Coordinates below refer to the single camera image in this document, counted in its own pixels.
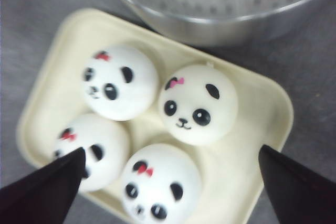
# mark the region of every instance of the red bow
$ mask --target red bow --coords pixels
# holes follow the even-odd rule
[[[101,53],[97,54],[94,58],[97,59],[97,60],[102,59],[104,61],[109,61],[111,57],[108,56],[105,52],[101,52]]]
[[[70,142],[76,140],[77,135],[76,134],[70,134],[69,132],[66,132],[62,135],[62,140],[69,139]]]
[[[138,169],[138,174],[146,172],[149,177],[152,177],[153,171],[154,171],[153,168],[147,169],[145,165],[141,165]]]
[[[173,88],[173,87],[174,87],[175,85],[177,85],[177,84],[184,84],[184,78],[181,77],[181,78],[179,78],[177,81],[172,80],[172,81],[170,82],[170,88]]]

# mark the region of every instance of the panda squishy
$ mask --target panda squishy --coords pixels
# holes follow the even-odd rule
[[[201,195],[198,169],[182,150],[167,144],[136,152],[121,176],[125,211],[142,224],[179,224]]]
[[[178,140],[205,145],[221,139],[235,123],[238,98],[220,71],[191,65],[172,74],[160,92],[159,114]]]
[[[129,158],[129,137],[118,122],[97,114],[84,114],[72,122],[58,136],[55,158],[83,147],[85,172],[80,191],[95,191],[120,176]]]
[[[87,105],[115,121],[132,119],[148,109],[159,85],[149,58],[135,48],[121,45],[91,57],[82,79]]]

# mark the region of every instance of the gray table surface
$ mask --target gray table surface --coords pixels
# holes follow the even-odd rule
[[[2,0],[1,4],[1,184],[5,186],[34,171],[17,150],[15,129],[60,22],[79,8],[93,7],[146,25],[119,0]],[[202,50],[279,82],[295,109],[283,152],[336,181],[336,0],[272,42]],[[77,196],[65,223],[122,221]],[[248,223],[278,223],[265,192]]]

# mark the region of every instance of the white squishy ball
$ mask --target white squishy ball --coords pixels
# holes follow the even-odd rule
[[[114,46],[96,53],[83,73],[87,104],[98,114],[125,121],[153,103],[159,78],[153,63],[135,48]]]
[[[193,161],[167,144],[136,152],[122,173],[122,203],[136,223],[178,224],[193,212],[201,177]]]
[[[159,97],[159,113],[168,131],[192,145],[221,139],[232,128],[237,112],[238,98],[231,81],[204,65],[174,73]]]
[[[129,154],[129,137],[118,122],[96,114],[77,117],[59,135],[55,156],[77,148],[85,150],[86,163],[80,191],[99,190],[119,177]]]

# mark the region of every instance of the tray rim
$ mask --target tray rim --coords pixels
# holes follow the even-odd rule
[[[283,98],[283,101],[286,103],[287,109],[288,109],[288,116],[289,116],[288,120],[287,120],[287,124],[286,124],[286,131],[284,132],[284,135],[283,135],[283,139],[279,143],[278,148],[275,148],[277,151],[281,152],[283,146],[285,145],[285,143],[288,139],[288,136],[291,132],[291,129],[293,127],[294,110],[293,110],[293,105],[292,105],[292,102],[289,98],[289,95],[287,94],[285,89],[280,84],[278,84],[276,81],[272,80],[271,78],[269,78],[267,76],[263,76],[259,73],[253,72],[253,71],[251,71],[249,69],[246,69],[246,68],[243,68],[239,65],[236,65],[236,64],[233,64],[233,63],[228,62],[226,60],[217,58],[217,57],[215,57],[213,55],[210,55],[206,52],[197,50],[193,47],[182,44],[180,42],[168,39],[168,38],[166,38],[166,37],[164,37],[160,34],[157,34],[153,31],[147,30],[143,27],[140,27],[138,25],[130,23],[130,22],[128,22],[126,20],[123,20],[119,17],[116,17],[112,14],[108,14],[106,12],[103,12],[101,10],[94,9],[94,8],[83,8],[83,9],[76,10],[75,12],[69,14],[61,22],[60,26],[58,27],[58,29],[55,33],[55,36],[54,36],[54,38],[51,42],[50,48],[49,48],[49,50],[46,54],[46,58],[44,60],[44,63],[41,66],[41,69],[40,69],[40,71],[39,71],[39,73],[38,73],[38,75],[35,79],[35,82],[33,84],[33,88],[31,89],[31,92],[28,96],[26,104],[25,104],[25,106],[22,110],[22,113],[20,115],[20,118],[18,120],[17,127],[16,127],[16,144],[17,144],[17,147],[18,147],[18,150],[19,150],[20,154],[26,160],[27,163],[33,165],[35,168],[40,168],[40,167],[45,165],[45,164],[42,164],[41,162],[39,162],[38,159],[34,157],[32,152],[29,151],[29,148],[28,148],[27,143],[25,141],[24,132],[25,132],[26,127],[27,127],[29,115],[33,111],[33,107],[34,107],[33,104],[36,103],[36,100],[38,99],[38,93],[40,92],[41,87],[45,83],[45,78],[43,78],[43,76],[46,76],[46,73],[48,73],[48,70],[53,66],[53,63],[56,60],[56,55],[53,52],[56,51],[57,48],[59,48],[60,45],[62,45],[65,34],[67,34],[79,20],[88,18],[92,15],[93,16],[100,16],[101,18],[114,19],[114,22],[116,22],[118,24],[122,24],[125,27],[129,27],[131,29],[135,29],[137,31],[140,31],[140,32],[144,33],[145,35],[147,34],[147,36],[149,36],[149,37],[151,36],[151,37],[154,37],[154,38],[159,39],[161,41],[168,42],[169,44],[172,44],[175,47],[179,47],[179,48],[184,49],[184,50],[189,50],[190,52],[195,52],[200,56],[211,59],[213,62],[217,62],[217,63],[220,62],[220,64],[225,64],[227,66],[238,69],[239,71],[243,71],[243,72],[246,72],[248,74],[253,74],[256,78],[263,79],[264,81],[267,81],[270,84],[272,84],[272,86],[278,91],[278,93],[281,94],[281,96]],[[256,190],[255,197],[251,201],[251,205],[250,205],[249,209],[245,212],[245,216],[243,218],[242,223],[247,223],[247,221],[248,221],[248,219],[249,219],[249,217],[250,217],[250,215],[251,215],[251,213],[252,213],[252,211],[253,211],[253,209],[256,205],[256,202],[257,202],[258,198],[260,197],[260,194],[261,194],[263,188],[264,188],[264,183],[261,180],[261,184],[258,186],[258,188]],[[80,195],[89,199],[91,202],[93,202],[96,205],[102,207],[103,209],[107,210],[108,212],[111,212],[112,214],[116,215],[117,217],[119,217],[123,221],[125,221],[127,223],[130,223],[129,217],[127,217],[126,215],[118,212],[113,207],[110,207],[103,200],[100,200],[96,196],[96,194],[98,192],[100,192],[100,191],[91,192],[91,193],[80,193]]]

